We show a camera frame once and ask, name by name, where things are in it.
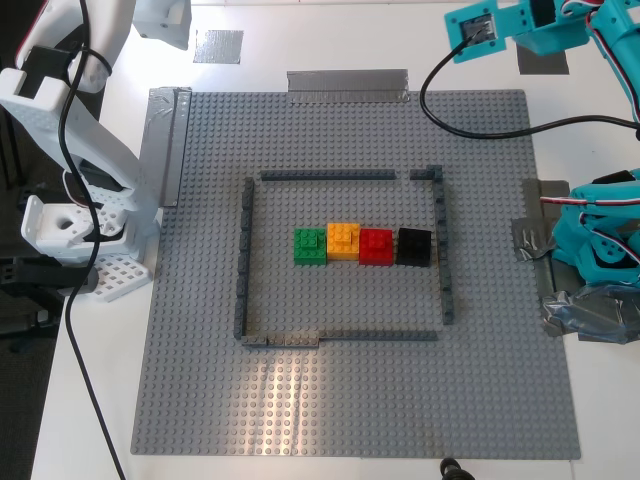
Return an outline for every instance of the wire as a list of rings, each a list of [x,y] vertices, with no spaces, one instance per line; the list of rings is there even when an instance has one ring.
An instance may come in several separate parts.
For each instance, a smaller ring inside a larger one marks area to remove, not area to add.
[[[100,224],[98,222],[98,214],[96,212],[96,208],[91,201],[91,195],[89,194],[89,190],[87,186],[82,181],[82,177],[78,172],[76,165],[73,163],[73,159],[71,158],[71,154],[69,153],[69,149],[67,147],[66,140],[66,126],[67,126],[67,117],[69,116],[69,111],[71,110],[71,105],[73,103],[73,99],[76,96],[76,92],[78,91],[78,86],[80,85],[80,80],[82,79],[82,74],[84,72],[85,66],[87,64],[87,60],[89,58],[89,50],[91,48],[91,26],[89,23],[89,12],[87,9],[86,0],[79,0],[80,9],[82,11],[82,31],[83,31],[83,43],[86,49],[83,49],[80,53],[80,60],[78,62],[78,69],[73,78],[73,82],[69,87],[69,93],[67,94],[67,98],[64,101],[64,105],[62,107],[62,111],[60,113],[60,123],[58,124],[58,140],[60,142],[60,150],[62,151],[62,155],[64,156],[65,161],[67,162],[67,166],[71,171],[75,181],[78,183],[80,190],[82,192],[82,196],[84,197],[87,206],[89,208],[89,213],[91,214],[91,220],[93,221],[93,228],[96,232],[94,235],[94,243],[93,249],[91,250],[91,256],[89,257],[89,262],[87,266],[84,267],[84,276],[83,281],[80,282],[74,289],[71,291],[71,295],[67,300],[67,304],[65,306],[65,325],[67,328],[67,334],[69,335],[69,340],[71,342],[71,346],[73,348],[73,353],[76,356],[76,360],[78,361],[78,366],[80,367],[80,372],[82,373],[82,378],[84,379],[84,383],[87,387],[87,392],[89,393],[89,397],[91,398],[91,403],[96,412],[96,416],[98,417],[98,422],[100,423],[100,428],[102,429],[102,434],[104,435],[104,439],[107,442],[107,447],[109,448],[109,453],[111,454],[111,459],[113,460],[113,464],[118,472],[118,476],[121,480],[126,480],[124,475],[124,471],[122,470],[122,466],[120,465],[120,460],[118,458],[118,454],[116,453],[115,447],[113,446],[113,442],[111,440],[111,435],[109,434],[109,430],[104,421],[104,417],[102,416],[102,411],[100,410],[100,405],[98,404],[98,399],[96,398],[96,394],[93,391],[93,385],[91,384],[91,380],[89,378],[89,373],[87,372],[87,367],[84,364],[84,360],[82,358],[82,354],[80,353],[80,348],[78,347],[78,342],[76,340],[76,336],[73,333],[73,328],[71,325],[71,306],[73,305],[73,301],[76,299],[78,292],[82,288],[84,284],[84,280],[89,275],[89,272],[93,268],[93,265],[98,256],[98,250],[100,249],[100,235],[98,234],[100,231]]]
[[[610,123],[612,125],[618,125],[620,127],[632,128],[636,131],[640,131],[640,123],[632,122],[630,120],[624,120],[622,118],[610,117],[607,115],[581,115],[578,117],[570,117],[562,120],[556,120],[554,122],[545,123],[543,125],[538,125],[536,127],[524,128],[522,130],[514,130],[511,132],[501,132],[501,133],[477,133],[477,132],[468,132],[466,130],[462,130],[460,128],[453,127],[448,123],[440,120],[435,116],[429,107],[427,106],[426,101],[426,93],[429,85],[436,77],[436,75],[442,70],[442,68],[451,61],[456,55],[461,53],[464,48],[480,33],[483,29],[478,30],[474,35],[467,37],[465,40],[460,42],[460,44],[455,47],[451,52],[444,57],[438,65],[431,71],[427,79],[422,84],[422,88],[420,89],[420,108],[427,116],[429,120],[438,125],[443,130],[446,130],[453,135],[457,135],[459,137],[471,138],[474,140],[506,140],[509,138],[518,138],[524,137],[527,135],[533,135],[534,133],[540,133],[547,130],[551,130],[558,127],[564,127],[566,125],[573,125],[576,123],[587,123],[587,122],[601,122],[601,123]]]
[[[75,203],[77,206],[82,207],[82,208],[87,208],[87,206],[76,200],[73,195],[71,195],[71,192],[69,191],[69,186],[67,185],[67,172],[66,170],[62,170],[62,185],[64,186],[64,191],[67,192],[67,197],[69,197],[69,200],[71,200],[73,203]]]
[[[640,205],[640,198],[627,198],[624,200],[594,200],[590,202],[585,198],[573,197],[540,197],[542,203],[555,203],[558,205],[597,205],[600,207],[628,207]]]
[[[560,13],[565,17],[570,17],[573,15],[573,12],[571,10],[567,10],[568,7],[583,6],[599,8],[603,3],[604,0],[565,0],[562,7],[560,7]]]
[[[638,256],[638,254],[637,254],[636,252],[634,252],[633,250],[631,250],[631,248],[630,248],[626,243],[624,243],[622,240],[618,240],[616,237],[614,237],[614,236],[612,236],[612,235],[609,235],[609,234],[607,234],[607,233],[604,233],[604,232],[603,232],[603,231],[601,231],[601,230],[598,230],[598,229],[596,229],[596,228],[589,228],[589,227],[587,227],[587,225],[586,225],[586,223],[585,223],[585,219],[584,219],[584,217],[585,217],[585,213],[583,212],[583,213],[581,213],[581,214],[580,214],[580,219],[579,219],[579,221],[580,221],[580,224],[581,224],[584,228],[586,228],[586,229],[587,229],[587,231],[589,231],[589,232],[591,232],[591,233],[593,233],[593,234],[595,234],[595,235],[597,235],[597,236],[599,236],[599,237],[601,237],[601,238],[604,238],[604,239],[606,239],[606,240],[609,240],[610,242],[615,243],[619,248],[621,248],[622,250],[624,250],[624,251],[625,251],[625,253],[626,253],[627,255],[629,255],[633,260],[635,260],[635,261],[636,261],[636,263],[637,263],[638,265],[640,265],[640,256]]]
[[[611,59],[611,63],[613,63],[613,66],[616,68],[616,70],[618,72],[618,77],[620,77],[622,79],[622,81],[624,82],[625,86],[627,87],[627,91],[629,92],[629,96],[631,97],[631,101],[633,103],[633,109],[635,111],[636,118],[640,120],[640,101],[638,101],[638,94],[635,91],[635,89],[633,88],[633,85],[631,84],[631,81],[629,80],[629,77],[627,76],[627,73],[624,71],[624,69],[620,65],[620,62],[618,62],[618,59],[616,58],[614,53],[609,48],[609,45],[607,45],[607,42],[602,37],[602,34],[600,33],[600,31],[596,30],[591,25],[591,17],[593,16],[593,13],[594,12],[589,12],[589,14],[587,15],[587,17],[585,19],[585,22],[587,24],[587,28],[589,30],[591,30],[591,33],[593,33],[594,41],[597,44],[599,44],[600,47],[602,47],[602,49],[605,51],[605,53],[607,54],[609,59]]]

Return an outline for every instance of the table surface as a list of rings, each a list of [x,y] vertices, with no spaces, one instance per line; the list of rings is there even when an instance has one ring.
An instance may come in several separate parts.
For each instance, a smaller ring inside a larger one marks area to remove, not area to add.
[[[449,46],[443,15],[460,5],[194,7],[189,50],[141,39],[132,30],[107,85],[101,123],[137,155],[150,88],[282,92],[288,70],[409,70],[419,90]],[[196,30],[243,30],[240,65],[194,64]],[[567,53],[568,76],[521,76],[513,43],[506,52],[449,65],[434,89],[524,89],[533,125],[587,113],[630,118],[622,89],[594,45]],[[576,125],[534,136],[539,177],[572,187],[636,168],[630,130]],[[157,239],[145,264],[153,268]],[[130,480],[253,478],[309,480],[438,479],[439,460],[311,457],[134,456],[129,453],[152,286],[110,304],[78,299],[80,348]],[[466,460],[478,480],[601,480],[637,471],[640,342],[625,347],[565,337],[582,459]],[[35,480],[117,478],[64,325],[60,329],[33,468]]]

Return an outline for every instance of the duct tape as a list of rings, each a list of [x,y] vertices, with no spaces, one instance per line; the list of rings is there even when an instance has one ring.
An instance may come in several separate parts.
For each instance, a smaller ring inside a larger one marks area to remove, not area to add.
[[[288,72],[292,103],[394,103],[409,101],[407,70]]]
[[[196,53],[193,63],[239,64],[242,30],[196,30]]]

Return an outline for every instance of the red wire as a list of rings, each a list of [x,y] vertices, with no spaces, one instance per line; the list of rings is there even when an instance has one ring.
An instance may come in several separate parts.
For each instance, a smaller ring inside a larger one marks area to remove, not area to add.
[[[629,94],[631,95],[631,98],[632,98],[632,101],[633,101],[633,109],[636,112],[636,117],[640,120],[640,104],[638,103],[638,97],[637,97],[637,95],[635,93],[635,90],[633,89],[633,87],[631,85],[631,82],[627,78],[627,75],[626,75],[625,71],[623,70],[622,66],[620,65],[620,63],[618,63],[618,59],[616,58],[616,56],[613,54],[613,52],[611,51],[611,49],[607,45],[607,42],[604,40],[604,38],[602,37],[600,32],[598,30],[596,30],[595,28],[593,28],[593,26],[591,25],[591,17],[593,16],[593,13],[594,12],[589,12],[589,14],[587,15],[587,17],[585,19],[585,22],[587,24],[587,28],[589,28],[589,30],[591,30],[591,32],[597,37],[598,41],[600,42],[600,45],[602,46],[604,51],[607,53],[607,56],[611,59],[611,62],[618,69],[618,73],[620,73],[620,76],[624,80],[624,83],[626,84],[627,89],[629,90]]]

